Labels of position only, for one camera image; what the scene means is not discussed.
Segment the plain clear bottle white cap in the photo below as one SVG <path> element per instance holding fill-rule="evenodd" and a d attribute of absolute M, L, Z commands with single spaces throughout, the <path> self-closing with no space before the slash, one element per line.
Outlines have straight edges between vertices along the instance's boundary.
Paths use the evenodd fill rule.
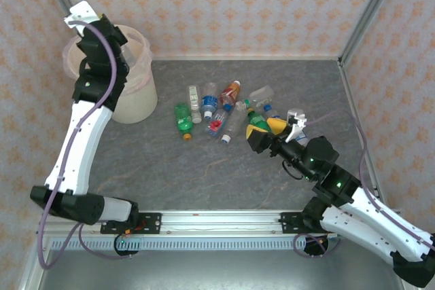
<path fill-rule="evenodd" d="M 237 101 L 234 105 L 232 113 L 228 117 L 222 133 L 222 142 L 229 144 L 241 131 L 243 123 L 247 118 L 247 109 L 249 103 L 247 101 Z"/>

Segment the red flower label bottle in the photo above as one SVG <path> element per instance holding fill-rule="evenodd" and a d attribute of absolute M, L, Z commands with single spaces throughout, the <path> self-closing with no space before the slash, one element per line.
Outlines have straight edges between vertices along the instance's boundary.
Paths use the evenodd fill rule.
<path fill-rule="evenodd" d="M 232 105 L 225 104 L 222 108 L 219 108 L 212 116 L 210 122 L 207 125 L 206 132 L 211 137 L 218 137 L 223 131 L 224 126 L 229 118 Z"/>

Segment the white plastic waste bin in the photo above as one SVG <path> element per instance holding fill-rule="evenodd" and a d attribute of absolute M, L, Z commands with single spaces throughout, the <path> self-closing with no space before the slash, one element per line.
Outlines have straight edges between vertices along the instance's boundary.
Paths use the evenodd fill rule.
<path fill-rule="evenodd" d="M 157 106 L 157 102 L 157 92 L 152 94 L 144 89 L 127 96 L 120 95 L 111 118 L 122 124 L 140 122 L 152 114 Z M 94 104 L 95 103 L 87 101 L 79 101 L 76 103 L 73 100 L 71 121 L 75 123 L 78 122 Z"/>

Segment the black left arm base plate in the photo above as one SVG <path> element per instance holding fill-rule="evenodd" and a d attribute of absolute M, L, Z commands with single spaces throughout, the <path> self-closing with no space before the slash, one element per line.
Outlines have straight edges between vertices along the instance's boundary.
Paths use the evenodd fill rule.
<path fill-rule="evenodd" d="M 101 234 L 133 235 L 159 234 L 161 227 L 161 213 L 132 214 L 126 221 L 107 221 L 101 224 Z"/>

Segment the grey metal panel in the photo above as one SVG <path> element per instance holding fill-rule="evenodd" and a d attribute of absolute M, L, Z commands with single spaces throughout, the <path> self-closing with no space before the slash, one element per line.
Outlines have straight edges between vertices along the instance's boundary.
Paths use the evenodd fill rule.
<path fill-rule="evenodd" d="M 150 251 L 109 261 L 66 252 L 38 290 L 403 290 L 392 269 L 343 242 L 331 255 L 293 251 Z"/>

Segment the orange red label bottle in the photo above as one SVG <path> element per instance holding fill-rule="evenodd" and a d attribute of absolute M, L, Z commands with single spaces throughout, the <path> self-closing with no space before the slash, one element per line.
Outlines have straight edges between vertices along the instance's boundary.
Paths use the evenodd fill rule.
<path fill-rule="evenodd" d="M 241 82 L 238 80 L 233 81 L 228 84 L 226 88 L 219 95 L 220 103 L 223 107 L 232 107 L 236 101 L 237 97 L 240 93 Z"/>

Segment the aluminium table side rail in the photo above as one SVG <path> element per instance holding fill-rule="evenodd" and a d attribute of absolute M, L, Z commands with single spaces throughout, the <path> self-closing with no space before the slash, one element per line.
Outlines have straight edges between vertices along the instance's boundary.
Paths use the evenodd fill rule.
<path fill-rule="evenodd" d="M 337 61 L 338 69 L 341 75 L 341 79 L 343 82 L 343 86 L 347 95 L 347 101 L 349 103 L 349 110 L 352 114 L 352 116 L 357 121 L 357 128 L 362 128 L 362 123 L 360 116 L 358 114 L 358 109 L 356 106 L 356 101 L 354 100 L 354 97 L 351 92 L 351 87 L 349 83 L 349 79 L 347 78 L 346 70 L 344 67 L 344 64 L 341 61 Z M 366 137 L 366 134 L 362 134 L 359 129 L 358 136 L 360 139 L 361 146 L 363 148 L 364 152 L 364 158 L 362 159 L 362 178 L 364 182 L 367 184 L 368 188 L 373 191 L 373 194 L 385 204 L 388 204 L 387 202 L 387 196 L 384 192 L 383 186 L 381 185 L 381 181 L 379 178 L 379 174 L 377 171 L 377 168 L 375 166 L 375 159 L 372 156 L 372 153 L 370 151 L 370 147 L 368 145 L 368 139 Z"/>

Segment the green Sprite plastic bottle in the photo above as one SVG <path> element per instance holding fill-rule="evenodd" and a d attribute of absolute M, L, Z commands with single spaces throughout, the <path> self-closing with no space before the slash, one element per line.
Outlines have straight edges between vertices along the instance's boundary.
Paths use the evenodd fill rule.
<path fill-rule="evenodd" d="M 271 127 L 268 125 L 263 116 L 260 113 L 255 112 L 254 109 L 249 108 L 247 110 L 247 117 L 249 123 L 246 132 L 251 132 L 253 127 L 263 129 L 267 132 L 272 132 Z"/>
<path fill-rule="evenodd" d="M 192 138 L 193 121 L 188 104 L 176 104 L 174 113 L 178 131 L 181 133 L 183 140 L 189 141 Z"/>

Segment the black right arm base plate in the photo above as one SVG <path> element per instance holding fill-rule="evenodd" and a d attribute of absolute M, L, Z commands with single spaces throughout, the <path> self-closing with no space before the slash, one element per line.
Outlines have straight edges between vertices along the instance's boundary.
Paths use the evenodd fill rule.
<path fill-rule="evenodd" d="M 338 232 L 325 230 L 320 224 L 321 215 L 309 215 L 304 212 L 282 212 L 278 222 L 284 234 L 334 234 Z"/>

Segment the clear bottle white green label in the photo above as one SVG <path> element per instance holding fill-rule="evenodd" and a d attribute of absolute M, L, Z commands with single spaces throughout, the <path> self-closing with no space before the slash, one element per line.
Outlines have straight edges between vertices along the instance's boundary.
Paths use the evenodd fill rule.
<path fill-rule="evenodd" d="M 194 124 L 202 122 L 200 88 L 197 85 L 188 86 L 188 104 Z"/>

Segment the Pocari Sweat clear bottle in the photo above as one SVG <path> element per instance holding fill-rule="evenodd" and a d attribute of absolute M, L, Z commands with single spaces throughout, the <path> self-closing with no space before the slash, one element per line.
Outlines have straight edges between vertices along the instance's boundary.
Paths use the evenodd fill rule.
<path fill-rule="evenodd" d="M 218 86 L 208 82 L 203 87 L 201 98 L 201 113 L 206 120 L 210 120 L 218 107 Z"/>

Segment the crushed clear bottle green cap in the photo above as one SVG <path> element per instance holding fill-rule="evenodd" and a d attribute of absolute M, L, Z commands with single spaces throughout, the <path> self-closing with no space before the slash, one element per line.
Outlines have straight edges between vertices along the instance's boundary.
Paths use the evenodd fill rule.
<path fill-rule="evenodd" d="M 260 108 L 263 105 L 271 102 L 274 95 L 275 92 L 273 91 L 273 89 L 269 85 L 266 85 L 251 92 L 248 97 L 243 101 L 243 103 L 247 108 Z"/>

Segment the aluminium mounting rail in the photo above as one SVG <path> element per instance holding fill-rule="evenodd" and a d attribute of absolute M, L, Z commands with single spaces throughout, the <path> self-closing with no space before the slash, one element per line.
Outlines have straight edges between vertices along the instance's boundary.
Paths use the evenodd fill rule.
<path fill-rule="evenodd" d="M 99 225 L 107 221 L 126 221 L 140 212 L 135 204 L 113 201 L 105 207 L 80 208 L 70 220 L 78 224 Z M 368 202 L 356 206 L 346 204 L 343 209 L 326 207 L 310 213 L 321 215 L 321 227 L 343 236 L 370 236 L 379 234 L 385 238 L 405 237 L 409 225 L 386 206 L 376 209 Z M 160 233 L 169 234 L 283 234 L 278 222 L 278 211 L 166 211 L 161 213 Z"/>

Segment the pink plastic bin liner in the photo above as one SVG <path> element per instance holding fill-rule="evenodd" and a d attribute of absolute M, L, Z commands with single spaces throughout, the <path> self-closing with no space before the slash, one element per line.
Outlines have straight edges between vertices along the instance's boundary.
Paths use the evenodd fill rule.
<path fill-rule="evenodd" d="M 121 24 L 118 27 L 127 38 L 127 44 L 137 59 L 136 64 L 130 67 L 121 95 L 127 96 L 140 92 L 142 89 L 152 94 L 156 93 L 151 69 L 152 52 L 149 41 L 132 27 Z M 84 53 L 77 47 L 79 40 L 79 36 L 73 37 L 62 52 L 64 72 L 74 80 L 79 77 L 79 66 L 85 57 Z"/>

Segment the aluminium table end rail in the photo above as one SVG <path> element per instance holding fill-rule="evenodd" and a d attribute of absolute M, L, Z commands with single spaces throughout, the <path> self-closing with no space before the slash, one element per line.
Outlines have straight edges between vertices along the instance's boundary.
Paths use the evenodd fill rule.
<path fill-rule="evenodd" d="M 205 56 L 155 56 L 153 60 L 178 61 L 178 60 L 303 60 L 303 61 L 338 61 L 338 56 L 229 56 L 229 55 L 205 55 Z"/>

